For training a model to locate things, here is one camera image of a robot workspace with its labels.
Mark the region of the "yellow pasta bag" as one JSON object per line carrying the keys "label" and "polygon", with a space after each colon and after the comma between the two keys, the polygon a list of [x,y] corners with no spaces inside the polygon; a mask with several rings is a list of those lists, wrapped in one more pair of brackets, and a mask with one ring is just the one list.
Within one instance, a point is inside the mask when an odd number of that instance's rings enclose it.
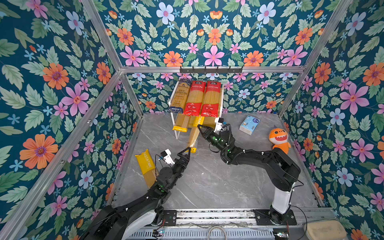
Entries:
{"label": "yellow pasta bag", "polygon": [[192,129],[188,141],[188,147],[191,148],[191,153],[195,153],[197,151],[196,147],[196,141],[198,139],[198,136],[200,134],[200,130],[198,128],[198,125],[202,125],[204,123],[205,117],[199,116],[195,117],[193,124],[192,124]]}
{"label": "yellow pasta bag", "polygon": [[173,130],[186,133],[188,131],[188,125],[189,125],[190,117],[186,116],[184,114],[178,114]]}
{"label": "yellow pasta bag", "polygon": [[158,170],[155,166],[155,162],[153,161],[148,149],[139,155],[135,155],[135,157],[138,161],[145,182],[150,189],[157,181],[158,176]]}

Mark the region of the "red spaghetti bag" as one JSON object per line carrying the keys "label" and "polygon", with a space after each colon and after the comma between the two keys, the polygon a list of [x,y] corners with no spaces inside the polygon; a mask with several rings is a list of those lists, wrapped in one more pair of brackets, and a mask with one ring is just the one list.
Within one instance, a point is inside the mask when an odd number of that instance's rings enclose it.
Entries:
{"label": "red spaghetti bag", "polygon": [[193,81],[187,98],[183,115],[197,117],[200,115],[204,94],[206,90],[206,82]]}
{"label": "red spaghetti bag", "polygon": [[219,115],[219,103],[221,102],[221,83],[207,82],[207,88],[202,103],[202,117],[214,117]]}

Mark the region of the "blue gold spaghetti bag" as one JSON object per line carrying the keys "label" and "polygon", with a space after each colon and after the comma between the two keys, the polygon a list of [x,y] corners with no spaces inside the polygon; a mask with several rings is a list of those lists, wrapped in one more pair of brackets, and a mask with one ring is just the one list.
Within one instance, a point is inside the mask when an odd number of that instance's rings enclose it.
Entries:
{"label": "blue gold spaghetti bag", "polygon": [[180,80],[175,88],[174,95],[170,103],[170,112],[182,114],[184,112],[192,82],[190,80]]}

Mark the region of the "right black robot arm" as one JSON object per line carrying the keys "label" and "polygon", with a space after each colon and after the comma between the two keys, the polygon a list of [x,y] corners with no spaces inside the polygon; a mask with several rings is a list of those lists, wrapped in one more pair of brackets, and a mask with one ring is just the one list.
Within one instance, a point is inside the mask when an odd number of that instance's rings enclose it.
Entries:
{"label": "right black robot arm", "polygon": [[255,151],[237,147],[231,129],[219,134],[204,125],[198,125],[198,129],[202,137],[219,150],[225,164],[253,166],[267,172],[275,187],[268,218],[275,225],[285,223],[291,210],[292,193],[301,173],[299,166],[279,148]]}

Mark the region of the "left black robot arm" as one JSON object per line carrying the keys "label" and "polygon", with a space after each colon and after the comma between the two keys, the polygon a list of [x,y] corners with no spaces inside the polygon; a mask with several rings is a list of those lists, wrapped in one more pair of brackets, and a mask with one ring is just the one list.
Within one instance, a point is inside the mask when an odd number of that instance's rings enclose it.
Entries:
{"label": "left black robot arm", "polygon": [[155,183],[142,197],[119,207],[104,207],[80,237],[81,240],[125,240],[142,227],[159,224],[163,219],[163,204],[191,158],[188,147],[177,154],[172,167],[161,169]]}

